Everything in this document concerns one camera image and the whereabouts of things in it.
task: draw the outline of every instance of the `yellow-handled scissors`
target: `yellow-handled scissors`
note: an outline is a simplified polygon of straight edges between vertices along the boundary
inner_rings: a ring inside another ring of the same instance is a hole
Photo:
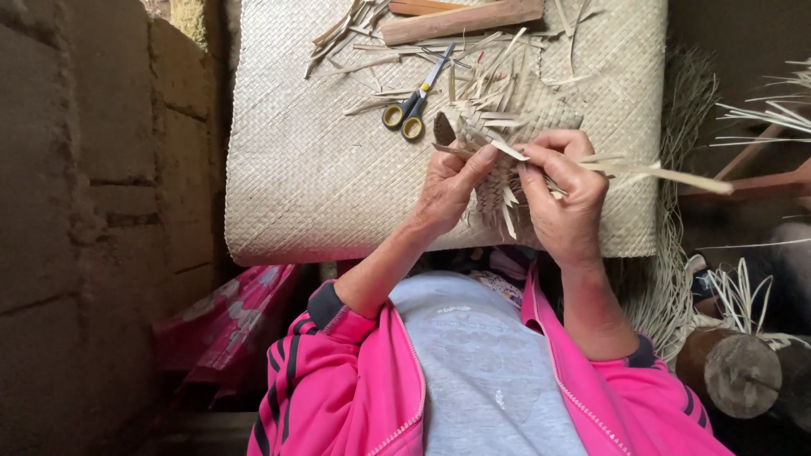
[[[440,60],[434,65],[434,68],[428,73],[419,89],[411,94],[408,100],[398,103],[396,105],[387,106],[383,110],[383,124],[389,130],[400,129],[400,133],[406,141],[414,142],[420,139],[425,133],[425,124],[423,122],[423,106],[425,105],[425,97],[431,86],[436,81],[436,77],[440,75],[442,66],[445,61],[450,58],[453,48],[456,45],[451,43],[445,50]]]

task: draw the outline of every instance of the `adobe brick wall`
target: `adobe brick wall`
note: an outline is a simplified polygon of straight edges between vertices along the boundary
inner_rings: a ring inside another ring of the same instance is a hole
[[[217,60],[139,0],[0,2],[0,56],[0,454],[125,453],[223,278]]]

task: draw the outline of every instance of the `gray t-shirt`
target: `gray t-shirt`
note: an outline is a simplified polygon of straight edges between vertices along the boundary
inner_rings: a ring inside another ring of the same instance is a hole
[[[426,456],[587,456],[546,339],[507,299],[440,271],[404,280],[390,297],[427,380]]]

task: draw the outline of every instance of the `scissor blade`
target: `scissor blade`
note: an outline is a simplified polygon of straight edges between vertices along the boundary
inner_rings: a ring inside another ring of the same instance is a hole
[[[431,72],[428,73],[428,77],[425,78],[425,82],[428,84],[429,89],[431,88],[432,85],[434,85],[434,81],[436,81],[436,77],[438,75],[440,75],[440,71],[442,71],[442,66],[445,64],[445,61],[448,60],[448,57],[451,56],[451,53],[453,52],[454,47],[456,47],[456,43],[451,42],[451,44],[448,45],[448,48],[442,54],[442,58],[436,63],[436,65],[434,65],[434,68],[431,70]],[[420,95],[425,97],[425,93],[423,92],[423,90],[421,88],[420,88],[419,91],[420,91]]]

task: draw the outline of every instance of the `woven palm mat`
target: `woven palm mat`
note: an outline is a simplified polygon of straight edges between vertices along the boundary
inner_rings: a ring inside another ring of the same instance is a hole
[[[564,0],[569,21],[579,3]],[[367,255],[406,218],[423,183],[431,155],[431,133],[417,144],[383,128],[380,110],[345,117],[341,112],[368,98],[371,90],[345,76],[303,79],[311,40],[335,23],[348,2],[243,0],[242,48],[234,89],[234,124],[228,157],[225,236],[242,265],[336,260]],[[596,0],[603,12],[580,23],[573,53],[576,75],[594,75],[553,92],[538,80],[566,80],[569,40],[547,48],[516,45],[508,62],[531,59],[533,83],[521,97],[523,110],[538,106],[535,128],[570,126],[582,117],[600,153],[623,153],[642,164],[658,159],[662,105],[664,0]],[[547,0],[544,22],[562,28],[555,2]],[[388,14],[383,20],[389,20]],[[358,43],[381,44],[370,37]],[[491,43],[485,58],[494,58]],[[377,58],[346,46],[335,60],[348,65]],[[475,59],[469,56],[466,61]],[[322,63],[316,71],[331,70]],[[419,57],[403,57],[374,67],[388,88],[416,87],[431,69]],[[430,124],[448,104],[447,68],[429,95],[423,117]],[[576,89],[562,102],[549,96]],[[652,178],[617,176],[603,210],[601,240],[605,256],[655,253]],[[474,209],[474,200],[469,209]],[[519,242],[537,247],[519,221]],[[507,243],[471,210],[431,249]]]

